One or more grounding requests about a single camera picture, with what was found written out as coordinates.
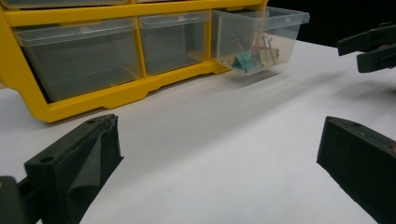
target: white tabletop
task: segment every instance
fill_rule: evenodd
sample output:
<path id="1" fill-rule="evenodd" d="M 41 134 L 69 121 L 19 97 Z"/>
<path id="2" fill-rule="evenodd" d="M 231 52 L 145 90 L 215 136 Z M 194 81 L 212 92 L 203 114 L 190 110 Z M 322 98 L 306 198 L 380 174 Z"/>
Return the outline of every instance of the white tabletop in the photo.
<path id="1" fill-rule="evenodd" d="M 113 113 L 125 158 L 81 223 L 375 223 L 316 163 L 326 116 L 396 139 L 396 70 L 360 74 L 356 55 L 297 41 L 276 69 L 197 77 L 52 124 L 0 90 L 0 175 L 22 180 L 25 161 Z"/>

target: binder clip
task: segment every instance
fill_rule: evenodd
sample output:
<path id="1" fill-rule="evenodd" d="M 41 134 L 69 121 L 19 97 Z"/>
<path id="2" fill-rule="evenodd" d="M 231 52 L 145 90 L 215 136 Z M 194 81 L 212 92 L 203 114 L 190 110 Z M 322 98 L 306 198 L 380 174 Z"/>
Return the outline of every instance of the binder clip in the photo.
<path id="1" fill-rule="evenodd" d="M 268 34 L 262 34 L 261 40 L 261 45 L 253 45 L 251 49 L 253 59 L 260 62 L 262 66 L 273 66 L 277 64 L 279 49 L 274 49 L 271 46 L 272 38 Z"/>
<path id="2" fill-rule="evenodd" d="M 396 65 L 396 24 L 386 22 L 379 28 L 353 35 L 337 42 L 338 55 L 346 55 L 354 51 L 363 51 L 374 46 L 384 46 L 357 56 L 360 73 L 370 73 Z"/>
<path id="3" fill-rule="evenodd" d="M 238 54 L 236 54 L 234 60 L 233 60 L 233 68 L 236 69 L 242 69 L 245 70 L 245 73 L 247 73 L 250 69 L 255 67 L 258 63 L 255 62 L 252 58 L 252 53 L 249 51 L 246 51 L 242 48 L 241 44 L 239 43 L 239 39 L 233 39 L 232 40 L 233 44 L 238 49 Z"/>

